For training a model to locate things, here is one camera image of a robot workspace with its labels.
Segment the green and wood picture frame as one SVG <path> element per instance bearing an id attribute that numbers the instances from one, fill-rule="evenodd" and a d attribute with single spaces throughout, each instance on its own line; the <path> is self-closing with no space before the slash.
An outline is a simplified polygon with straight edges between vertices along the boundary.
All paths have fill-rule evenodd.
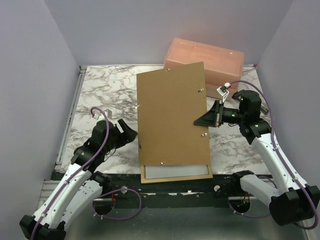
<path id="1" fill-rule="evenodd" d="M 212 179 L 213 173 L 210 165 L 206 166 L 208 174 L 186 175 L 186 176 L 167 176 L 159 178 L 147 178 L 146 165 L 140 167 L 140 180 L 142 184 L 168 183 L 188 180 Z"/>

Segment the glossy photo print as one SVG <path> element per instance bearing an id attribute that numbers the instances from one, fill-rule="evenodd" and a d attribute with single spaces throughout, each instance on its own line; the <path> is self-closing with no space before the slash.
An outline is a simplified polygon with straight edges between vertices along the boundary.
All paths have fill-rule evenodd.
<path id="1" fill-rule="evenodd" d="M 147 179 L 208 175 L 207 165 L 145 166 Z"/>

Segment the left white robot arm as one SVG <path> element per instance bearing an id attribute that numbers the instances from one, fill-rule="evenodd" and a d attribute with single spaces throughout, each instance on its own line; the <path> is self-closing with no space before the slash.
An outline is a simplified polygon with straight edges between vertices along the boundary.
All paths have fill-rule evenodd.
<path id="1" fill-rule="evenodd" d="M 64 176 L 44 204 L 20 220 L 25 238 L 63 240 L 68 224 L 95 198 L 107 197 L 113 190 L 111 178 L 97 170 L 105 156 L 133 142 L 137 135 L 123 119 L 117 124 L 98 121 L 91 137 L 74 150 Z"/>

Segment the brown frame backing board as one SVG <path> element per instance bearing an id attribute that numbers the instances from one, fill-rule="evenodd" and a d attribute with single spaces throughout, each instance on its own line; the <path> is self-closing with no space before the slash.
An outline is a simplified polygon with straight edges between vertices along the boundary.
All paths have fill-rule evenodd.
<path id="1" fill-rule="evenodd" d="M 209 165 L 203 62 L 136 76 L 138 158 L 143 166 Z"/>

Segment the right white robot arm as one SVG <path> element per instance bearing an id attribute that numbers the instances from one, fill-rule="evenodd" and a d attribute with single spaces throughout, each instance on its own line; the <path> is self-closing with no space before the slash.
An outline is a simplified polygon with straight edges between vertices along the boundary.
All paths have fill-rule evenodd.
<path id="1" fill-rule="evenodd" d="M 273 220 L 280 226 L 296 225 L 311 218 L 317 223 L 320 190 L 316 185 L 309 185 L 289 162 L 276 141 L 272 127 L 260 117 L 261 104 L 257 92 L 243 90 L 237 109 L 227 108 L 216 100 L 210 110 L 193 124 L 214 128 L 223 124 L 238 125 L 242 136 L 261 156 L 271 173 L 275 186 L 259 179 L 250 170 L 234 173 L 230 183 L 230 191 L 234 195 L 249 193 L 255 196 L 268 207 Z"/>

